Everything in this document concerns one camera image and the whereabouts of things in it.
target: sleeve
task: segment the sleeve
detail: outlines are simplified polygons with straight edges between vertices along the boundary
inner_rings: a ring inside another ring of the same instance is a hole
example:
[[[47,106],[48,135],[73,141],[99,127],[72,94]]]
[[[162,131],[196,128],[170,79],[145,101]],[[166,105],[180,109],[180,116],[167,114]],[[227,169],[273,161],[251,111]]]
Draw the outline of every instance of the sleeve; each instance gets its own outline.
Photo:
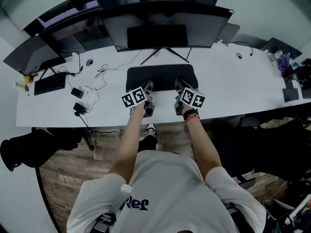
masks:
[[[101,214],[111,212],[123,184],[125,179],[115,173],[85,181],[68,218],[67,233],[89,232]]]
[[[245,189],[241,188],[223,167],[215,167],[205,178],[206,185],[224,203],[233,203],[244,215],[255,233],[262,233],[266,222],[263,206]]]

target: purple object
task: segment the purple object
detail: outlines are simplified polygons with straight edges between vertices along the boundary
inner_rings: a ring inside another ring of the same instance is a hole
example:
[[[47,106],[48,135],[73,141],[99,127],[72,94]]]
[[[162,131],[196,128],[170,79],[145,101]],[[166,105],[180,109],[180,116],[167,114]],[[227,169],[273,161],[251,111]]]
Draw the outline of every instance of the purple object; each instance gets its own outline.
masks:
[[[280,71],[286,70],[290,66],[290,53],[284,53],[282,57],[277,60],[277,67]]]

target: black mouse pad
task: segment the black mouse pad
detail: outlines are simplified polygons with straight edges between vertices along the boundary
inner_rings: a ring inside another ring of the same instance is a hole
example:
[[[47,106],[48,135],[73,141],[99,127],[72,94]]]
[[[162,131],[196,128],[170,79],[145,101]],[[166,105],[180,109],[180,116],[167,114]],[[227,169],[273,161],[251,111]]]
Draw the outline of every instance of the black mouse pad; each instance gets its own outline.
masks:
[[[175,90],[175,79],[186,81],[194,89],[199,86],[190,64],[131,67],[127,71],[126,92],[150,80],[154,83],[153,91]]]

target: cable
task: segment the cable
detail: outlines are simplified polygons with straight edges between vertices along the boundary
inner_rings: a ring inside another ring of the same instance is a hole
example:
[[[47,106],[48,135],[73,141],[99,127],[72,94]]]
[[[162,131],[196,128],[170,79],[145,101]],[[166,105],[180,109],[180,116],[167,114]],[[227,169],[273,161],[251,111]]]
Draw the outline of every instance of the cable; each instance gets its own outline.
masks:
[[[93,103],[93,105],[92,105],[91,109],[90,109],[88,112],[86,112],[86,113],[90,113],[90,112],[91,112],[91,110],[93,109],[94,104],[96,104],[96,103],[99,101],[98,90],[97,90],[97,89],[95,89],[95,91],[96,91],[96,93],[97,93],[98,100],[96,100],[96,101]]]
[[[188,59],[191,50],[192,50],[192,48],[190,48],[189,53],[188,53],[188,55],[187,55],[187,57],[186,57],[186,60]]]
[[[131,61],[130,61],[129,63],[125,63],[125,64],[122,64],[122,65],[119,65],[117,68],[106,69],[105,71],[109,71],[109,70],[117,70],[117,69],[118,69],[119,67],[121,67],[121,66],[131,64],[131,62],[135,59],[135,57],[136,57],[137,55],[139,55],[139,54],[140,54],[140,52],[141,52],[141,50],[139,50],[139,53],[138,53],[138,54],[136,54],[136,55],[135,55],[135,56],[131,59]]]
[[[141,50],[139,50],[139,53],[136,54],[136,55],[131,59],[131,61],[130,61],[129,63],[121,64],[121,65],[119,65],[117,68],[112,68],[112,69],[108,69],[108,64],[103,64],[102,67],[101,67],[99,70],[97,70],[98,73],[96,74],[95,78],[98,78],[101,74],[103,74],[103,82],[104,82],[105,84],[104,84],[101,88],[98,88],[98,89],[97,89],[97,88],[94,88],[94,90],[95,90],[96,93],[97,93],[98,100],[96,100],[96,101],[93,103],[91,109],[90,109],[88,112],[86,112],[86,113],[90,113],[91,110],[93,109],[94,104],[96,104],[96,103],[99,101],[100,98],[99,98],[98,91],[99,91],[100,89],[104,88],[105,86],[107,86],[107,83],[106,83],[106,81],[105,81],[105,79],[104,79],[105,72],[106,72],[106,71],[109,71],[109,70],[117,70],[119,67],[121,67],[121,66],[123,66],[123,65],[128,65],[128,64],[130,64],[130,63],[134,60],[134,58],[135,58],[137,55],[140,54],[140,52],[141,52]]]
[[[61,66],[60,68],[62,68],[62,67],[66,70],[66,72],[64,72],[64,73],[66,73],[66,75],[67,75],[67,81],[68,81],[68,83],[70,84],[70,82],[69,82],[69,74],[68,74],[68,72],[67,72],[67,69],[66,69],[65,66]]]
[[[118,136],[119,136],[119,138],[121,139],[121,136],[120,136],[119,131],[110,131],[110,132],[108,132],[108,131],[103,131],[103,132],[100,132],[100,131],[92,131],[92,130],[88,127],[88,125],[86,124],[86,122],[84,122],[84,124],[86,125],[87,130],[88,130],[89,133],[99,133],[99,134],[103,134],[103,133],[108,133],[108,134],[110,134],[110,133],[118,133]]]
[[[69,82],[69,75],[67,75],[67,81],[70,84],[70,82]],[[70,84],[70,86],[71,86],[71,90],[72,90],[72,85]]]
[[[75,77],[75,76],[79,75],[82,72],[82,70],[83,70],[83,66],[81,66],[81,59],[80,59],[79,51],[60,52],[60,53],[73,53],[73,52],[78,53],[78,55],[79,55],[79,72],[77,72],[77,73],[67,72],[67,75],[71,75],[72,77]]]
[[[218,39],[217,38],[217,40],[218,41],[220,41],[221,43],[223,43],[223,44],[225,44],[227,47],[228,47],[228,45],[230,44],[230,43],[244,43],[244,44],[248,44],[250,47],[251,47],[251,49],[252,49],[252,53],[250,54],[250,56],[253,56],[253,46],[249,43],[249,42],[246,42],[246,41],[232,41],[232,42],[229,42],[229,43],[225,43],[225,42],[223,42],[223,41],[221,41],[220,39]]]

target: white desk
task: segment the white desk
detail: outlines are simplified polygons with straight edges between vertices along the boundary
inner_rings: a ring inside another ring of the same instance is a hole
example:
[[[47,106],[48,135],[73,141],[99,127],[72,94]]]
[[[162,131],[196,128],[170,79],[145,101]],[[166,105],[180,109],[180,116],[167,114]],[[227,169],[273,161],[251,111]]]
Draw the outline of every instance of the white desk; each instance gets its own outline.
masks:
[[[174,49],[182,56],[187,56],[189,49]],[[100,100],[92,111],[84,117],[90,127],[123,126],[129,119],[129,110],[125,109],[121,96],[125,94],[126,72],[128,68],[139,66],[153,50],[142,50],[129,65],[119,70],[107,71],[104,79],[107,86],[98,91]],[[236,53],[243,55],[238,59]],[[117,53],[114,47],[102,48],[81,54],[82,73],[76,77],[69,76],[74,87],[90,85],[103,86],[102,75],[95,80],[97,70],[103,64],[109,68],[128,63],[139,51]],[[250,56],[249,47],[230,44],[229,47],[219,43],[211,49],[192,49],[188,60],[194,68],[199,83],[199,90],[207,98],[199,110],[201,119],[242,115],[253,112],[271,110],[279,107],[311,102],[303,99],[299,89],[299,100],[285,103],[282,89],[284,80],[276,66],[272,66],[264,52],[254,49]],[[85,65],[87,59],[93,59],[90,67]],[[68,71],[77,72],[78,56],[68,58]],[[185,62],[167,50],[161,50],[158,57],[152,57],[145,65],[184,64]],[[73,112],[77,98],[71,95],[71,87],[50,93],[34,96],[34,83],[29,85],[30,97],[20,92],[17,102],[17,126],[27,127],[84,127],[80,118]],[[145,118],[143,123],[166,123],[182,121],[174,111],[176,91],[153,92],[155,105],[154,115]],[[89,104],[97,100],[94,91]]]

